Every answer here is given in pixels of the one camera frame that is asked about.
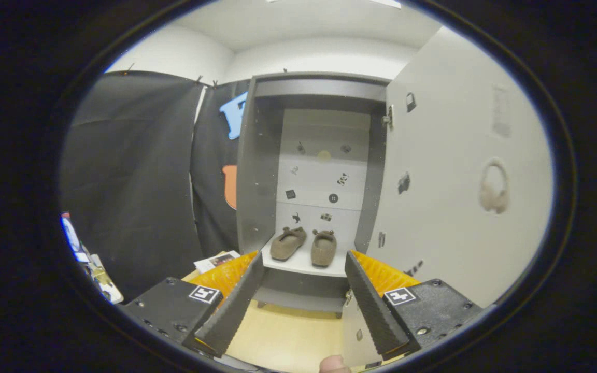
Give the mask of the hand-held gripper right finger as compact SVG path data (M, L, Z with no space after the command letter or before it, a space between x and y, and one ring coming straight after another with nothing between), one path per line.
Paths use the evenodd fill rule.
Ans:
M383 358L426 349L482 312L441 279L417 281L357 250L347 253L345 274L375 350Z

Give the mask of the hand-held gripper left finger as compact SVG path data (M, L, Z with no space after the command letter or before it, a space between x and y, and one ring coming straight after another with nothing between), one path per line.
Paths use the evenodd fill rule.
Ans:
M189 281L166 278L121 307L148 331L220 358L264 276L263 256L246 253Z

